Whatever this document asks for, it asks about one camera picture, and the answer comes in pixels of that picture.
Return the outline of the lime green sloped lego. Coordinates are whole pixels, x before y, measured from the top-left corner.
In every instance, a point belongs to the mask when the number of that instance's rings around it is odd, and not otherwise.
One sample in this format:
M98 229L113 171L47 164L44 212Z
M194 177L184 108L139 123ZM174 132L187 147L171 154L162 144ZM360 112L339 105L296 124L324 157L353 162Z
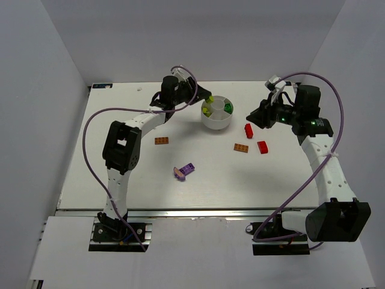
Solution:
M208 97L208 98L206 99L206 102L207 102L208 104L212 103L213 101L214 101L213 96L210 96L210 97Z

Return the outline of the dark green square lego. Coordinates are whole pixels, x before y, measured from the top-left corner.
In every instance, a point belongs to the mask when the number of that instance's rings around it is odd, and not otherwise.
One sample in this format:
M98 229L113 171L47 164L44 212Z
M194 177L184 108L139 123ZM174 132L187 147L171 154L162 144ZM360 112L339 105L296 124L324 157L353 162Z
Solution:
M232 111L232 105L230 103L225 104L224 110L225 111Z

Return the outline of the orange lego plate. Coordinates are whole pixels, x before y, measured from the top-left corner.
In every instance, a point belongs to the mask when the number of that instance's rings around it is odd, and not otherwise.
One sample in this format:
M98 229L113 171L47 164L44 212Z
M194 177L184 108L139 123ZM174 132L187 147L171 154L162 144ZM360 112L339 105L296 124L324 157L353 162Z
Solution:
M168 137L156 137L154 139L155 145L166 145L169 144L169 138Z

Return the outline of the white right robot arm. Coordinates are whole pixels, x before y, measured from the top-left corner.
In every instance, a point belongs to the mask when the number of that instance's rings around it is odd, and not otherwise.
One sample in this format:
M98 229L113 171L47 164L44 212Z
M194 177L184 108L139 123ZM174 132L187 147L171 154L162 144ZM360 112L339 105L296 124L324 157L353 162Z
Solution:
M265 129L275 123L289 125L312 169L319 205L313 211L280 209L254 232L255 242L276 241L306 235L313 242L355 242L371 215L367 202L361 202L350 188L335 153L339 138L333 137L330 122L319 115L321 92L312 85L300 85L295 100L272 89L259 108L247 117Z

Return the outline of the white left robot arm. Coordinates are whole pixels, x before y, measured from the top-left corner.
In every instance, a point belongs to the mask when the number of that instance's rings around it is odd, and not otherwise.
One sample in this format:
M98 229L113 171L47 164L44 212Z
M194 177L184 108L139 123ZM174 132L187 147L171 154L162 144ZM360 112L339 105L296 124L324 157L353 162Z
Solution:
M108 191L102 217L119 221L127 215L127 191L131 171L140 158L141 139L157 126L167 122L176 106L182 103L195 104L210 99L212 93L197 85L192 77L180 80L176 76L166 76L161 90L157 92L149 108L160 113L142 113L126 122L114 121L109 128L102 157L108 173Z

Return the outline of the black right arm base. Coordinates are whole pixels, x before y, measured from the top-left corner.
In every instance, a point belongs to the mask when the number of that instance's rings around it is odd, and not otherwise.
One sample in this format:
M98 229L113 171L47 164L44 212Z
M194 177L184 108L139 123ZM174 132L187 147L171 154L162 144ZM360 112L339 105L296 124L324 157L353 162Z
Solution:
M254 256L309 255L307 235L285 229L282 215L278 213L258 233L258 242L252 241Z

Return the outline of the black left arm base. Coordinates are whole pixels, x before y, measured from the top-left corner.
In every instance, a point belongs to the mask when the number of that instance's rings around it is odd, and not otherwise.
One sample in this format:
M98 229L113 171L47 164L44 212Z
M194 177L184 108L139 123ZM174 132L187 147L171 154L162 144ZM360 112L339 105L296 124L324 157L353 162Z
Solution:
M152 224L130 222L128 228L120 219L109 218L99 212L94 222L89 252L144 253L150 244Z

